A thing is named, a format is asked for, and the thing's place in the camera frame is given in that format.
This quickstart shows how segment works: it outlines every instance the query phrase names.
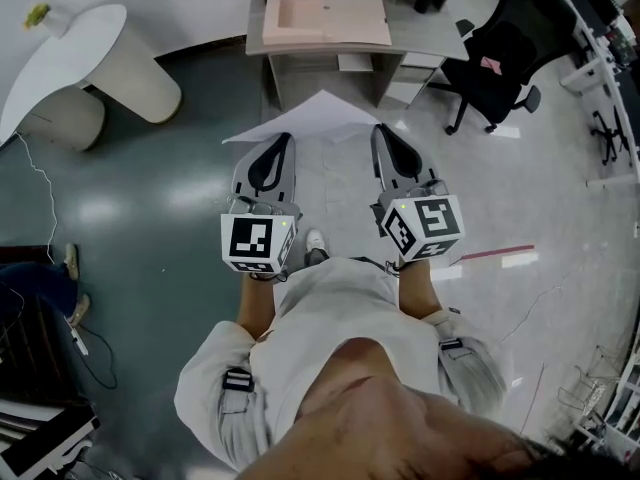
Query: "white floor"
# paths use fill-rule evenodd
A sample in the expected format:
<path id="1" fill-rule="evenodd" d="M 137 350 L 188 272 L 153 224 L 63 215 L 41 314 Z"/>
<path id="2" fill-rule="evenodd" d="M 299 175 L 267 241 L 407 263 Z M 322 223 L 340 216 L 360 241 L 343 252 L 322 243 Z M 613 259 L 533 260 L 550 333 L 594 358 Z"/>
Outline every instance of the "white floor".
<path id="1" fill-rule="evenodd" d="M 479 26 L 497 1 L 452 0 L 450 9 Z M 589 134 L 592 109 L 558 83 L 571 70 L 568 59 L 559 59 L 533 77 L 540 108 L 532 115 L 515 111 L 503 123 L 517 127 L 520 138 L 487 135 L 486 122 L 471 109 L 458 133 L 447 136 L 443 128 L 459 99 L 440 91 L 424 91 L 406 111 L 374 109 L 357 89 L 346 98 L 406 128 L 458 196 L 467 236 L 434 262 L 436 289 L 444 304 L 510 346 L 516 381 L 500 419 L 541 441 L 552 425 L 579 414 L 557 401 L 559 388 L 575 386 L 576 365 L 587 370 L 598 363 L 613 373 L 596 361 L 596 346 L 624 349 L 640 295 L 639 191 L 586 188 L 603 167 Z M 322 82 L 330 88 L 326 76 Z M 341 91 L 345 97 L 344 85 Z M 625 155 L 616 169 L 626 168 Z M 367 137 L 339 145 L 300 141 L 297 176 L 302 236 L 319 227 L 335 255 L 393 256 L 368 208 L 379 186 Z M 464 260 L 448 269 L 465 254 L 520 245 L 535 249 L 515 260 Z"/>

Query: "green floor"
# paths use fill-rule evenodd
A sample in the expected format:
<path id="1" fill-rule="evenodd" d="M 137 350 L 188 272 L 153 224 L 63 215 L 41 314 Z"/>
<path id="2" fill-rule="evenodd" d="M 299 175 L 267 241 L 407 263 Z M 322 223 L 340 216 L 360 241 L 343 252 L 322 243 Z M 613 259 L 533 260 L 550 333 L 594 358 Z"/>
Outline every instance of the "green floor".
<path id="1" fill-rule="evenodd" d="M 85 324 L 116 356 L 119 387 L 107 391 L 72 353 L 102 422 L 88 457 L 148 479 L 192 477 L 216 464 L 178 420 L 173 396 L 181 368 L 214 324 L 235 314 L 240 278 L 220 259 L 219 230 L 234 161 L 220 142 L 259 124 L 261 111 L 260 63 L 239 49 L 165 68 L 184 93 L 168 124 L 150 125 L 108 100 L 104 135 L 88 153 L 28 139 L 53 183 L 56 256 L 66 242 L 79 245 L 93 301 Z M 0 187 L 0 243 L 46 243 L 48 186 L 20 141 L 0 150 Z M 92 368 L 110 382 L 107 350 L 90 336 L 85 342 Z"/>

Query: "red line on floor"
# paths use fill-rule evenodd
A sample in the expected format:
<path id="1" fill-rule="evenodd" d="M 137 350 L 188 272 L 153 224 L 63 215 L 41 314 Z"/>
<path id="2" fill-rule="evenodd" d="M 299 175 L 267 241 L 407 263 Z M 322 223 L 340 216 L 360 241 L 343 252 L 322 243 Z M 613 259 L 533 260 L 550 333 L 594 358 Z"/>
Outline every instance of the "red line on floor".
<path id="1" fill-rule="evenodd" d="M 509 254 L 511 252 L 530 251 L 535 249 L 533 245 L 519 245 L 518 247 L 508 247 L 506 249 L 495 249 L 493 251 L 476 252 L 473 254 L 465 254 L 460 260 L 474 260 L 476 258 L 484 258 L 486 256 L 497 256 L 499 254 Z"/>

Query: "yellow object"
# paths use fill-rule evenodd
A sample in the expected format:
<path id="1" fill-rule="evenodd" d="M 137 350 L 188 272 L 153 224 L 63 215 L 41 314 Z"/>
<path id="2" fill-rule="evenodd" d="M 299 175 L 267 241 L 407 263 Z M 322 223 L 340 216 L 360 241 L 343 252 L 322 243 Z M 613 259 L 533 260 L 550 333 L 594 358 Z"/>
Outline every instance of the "yellow object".
<path id="1" fill-rule="evenodd" d="M 24 22 L 24 28 L 29 30 L 31 27 L 35 27 L 42 23 L 42 20 L 51 10 L 49 4 L 38 4 L 33 7 L 27 14 L 27 19 Z"/>

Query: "white sheet of paper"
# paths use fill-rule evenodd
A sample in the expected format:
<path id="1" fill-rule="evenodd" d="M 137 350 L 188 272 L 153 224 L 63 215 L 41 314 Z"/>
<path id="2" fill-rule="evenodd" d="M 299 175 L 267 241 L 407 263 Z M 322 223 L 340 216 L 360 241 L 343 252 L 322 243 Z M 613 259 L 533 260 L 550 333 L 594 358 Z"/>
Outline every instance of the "white sheet of paper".
<path id="1" fill-rule="evenodd" d="M 374 126 L 380 121 L 334 96 L 320 91 L 304 103 L 260 126 L 225 139 L 227 142 L 261 142 L 278 133 L 289 132 L 296 140 L 327 138 L 341 142 L 362 131 L 363 126 Z"/>

